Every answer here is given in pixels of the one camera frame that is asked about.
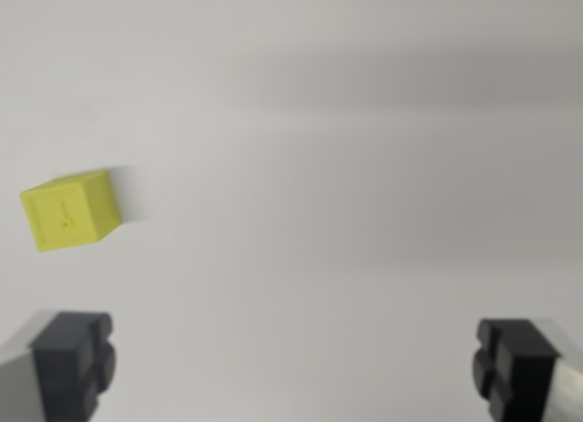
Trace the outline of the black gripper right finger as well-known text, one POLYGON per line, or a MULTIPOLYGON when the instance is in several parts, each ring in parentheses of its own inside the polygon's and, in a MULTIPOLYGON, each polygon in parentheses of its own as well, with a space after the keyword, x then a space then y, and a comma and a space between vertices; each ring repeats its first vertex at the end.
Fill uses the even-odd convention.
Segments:
POLYGON ((485 318, 472 374, 496 422, 580 421, 582 346, 549 319, 485 318))

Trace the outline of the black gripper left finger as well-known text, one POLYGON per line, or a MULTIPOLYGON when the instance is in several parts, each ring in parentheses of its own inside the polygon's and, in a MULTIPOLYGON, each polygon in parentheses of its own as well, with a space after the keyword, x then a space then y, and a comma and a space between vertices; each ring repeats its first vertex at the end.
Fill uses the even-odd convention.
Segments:
POLYGON ((88 421, 114 378, 108 313, 41 310, 1 343, 3 421, 88 421))

